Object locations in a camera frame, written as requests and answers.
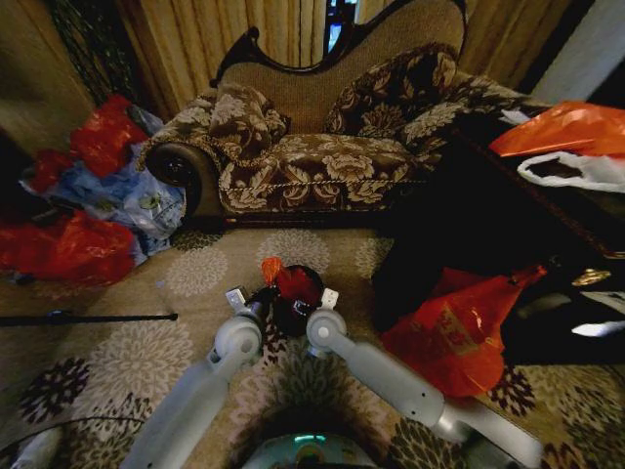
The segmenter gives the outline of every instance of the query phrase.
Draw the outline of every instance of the throw pillow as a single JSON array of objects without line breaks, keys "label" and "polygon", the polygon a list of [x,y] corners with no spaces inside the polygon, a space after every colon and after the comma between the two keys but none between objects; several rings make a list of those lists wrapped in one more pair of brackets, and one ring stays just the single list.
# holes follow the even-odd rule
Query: throw pillow
[{"label": "throw pillow", "polygon": [[220,85],[209,135],[232,161],[249,163],[288,131],[290,119],[280,115],[261,92],[249,86]]},{"label": "throw pillow", "polygon": [[392,138],[440,101],[456,73],[456,55],[442,44],[402,52],[348,85],[325,119],[324,132]]}]

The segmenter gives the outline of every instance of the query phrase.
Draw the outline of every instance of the white robotic arm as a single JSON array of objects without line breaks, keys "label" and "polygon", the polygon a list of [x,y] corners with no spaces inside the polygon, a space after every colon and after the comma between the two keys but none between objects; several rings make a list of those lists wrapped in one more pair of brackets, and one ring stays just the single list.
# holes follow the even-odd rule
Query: white robotic arm
[{"label": "white robotic arm", "polygon": [[247,299],[237,287],[226,294],[235,316],[217,331],[215,346],[205,360],[193,364],[156,408],[133,443],[124,469],[176,469],[222,409],[229,382],[242,366],[259,357],[263,348],[264,301]]},{"label": "white robotic arm", "polygon": [[[465,443],[477,431],[523,466],[540,466],[543,448],[538,440],[475,399],[446,401],[437,388],[390,355],[371,344],[353,342],[345,335],[345,322],[332,309],[334,301],[323,303],[307,326],[314,355],[338,355],[355,378],[400,414],[423,423],[449,442]],[[480,466],[500,467],[495,461],[481,461]]]},{"label": "white robotic arm", "polygon": [[[122,468],[182,467],[224,405],[232,376],[259,356],[263,310],[271,294],[247,302],[243,290],[235,288],[227,297],[235,308],[235,316],[220,327],[215,348],[206,360],[192,365],[158,406]],[[540,465],[540,442],[509,420],[476,400],[446,402],[437,388],[385,352],[350,340],[343,318],[333,310],[337,298],[338,293],[326,289],[323,306],[309,318],[311,353],[319,357],[326,353],[338,355],[355,378],[399,413],[423,423],[450,442],[464,443],[476,430],[524,466]],[[509,461],[498,454],[489,455],[488,460],[478,462],[478,467],[508,467]]]}]

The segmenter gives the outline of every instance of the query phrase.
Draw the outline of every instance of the teal light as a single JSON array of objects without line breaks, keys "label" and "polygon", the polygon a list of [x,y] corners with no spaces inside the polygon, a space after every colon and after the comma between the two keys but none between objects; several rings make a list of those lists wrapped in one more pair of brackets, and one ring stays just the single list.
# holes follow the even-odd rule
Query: teal light
[{"label": "teal light", "polygon": [[301,435],[293,439],[295,443],[311,442],[313,440],[317,440],[318,442],[325,442],[325,437],[322,435]]},{"label": "teal light", "polygon": [[295,443],[309,442],[311,440],[314,440],[314,435],[302,435],[301,437],[295,437],[293,439]]}]

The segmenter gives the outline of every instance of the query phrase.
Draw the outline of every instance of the floor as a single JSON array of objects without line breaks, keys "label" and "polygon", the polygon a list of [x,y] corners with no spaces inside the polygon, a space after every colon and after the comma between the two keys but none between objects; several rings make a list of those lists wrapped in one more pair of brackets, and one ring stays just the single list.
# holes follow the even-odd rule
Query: floor
[{"label": "floor", "polygon": [[[369,277],[391,245],[369,230],[185,232],[174,248],[109,288],[3,282],[3,316],[55,308],[80,316],[180,316],[0,329],[0,468],[30,436],[59,425],[64,438],[54,467],[118,467],[142,422],[202,360],[231,315],[224,292],[260,287],[260,262],[271,255],[318,271],[340,292],[337,311],[351,336],[379,345]],[[318,360],[306,349],[270,322],[263,357],[236,376],[187,467],[236,467],[276,432],[316,428],[356,439],[385,467],[465,467],[458,447],[399,418],[337,359]],[[543,467],[625,467],[625,388],[609,367],[508,367],[480,400],[543,441]]]}]

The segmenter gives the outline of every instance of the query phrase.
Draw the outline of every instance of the window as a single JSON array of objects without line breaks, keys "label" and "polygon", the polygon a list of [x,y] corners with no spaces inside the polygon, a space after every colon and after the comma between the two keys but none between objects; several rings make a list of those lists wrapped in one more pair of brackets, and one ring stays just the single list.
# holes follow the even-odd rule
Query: window
[{"label": "window", "polygon": [[345,22],[353,21],[357,0],[327,0],[325,7],[325,34],[323,55],[332,50]]}]

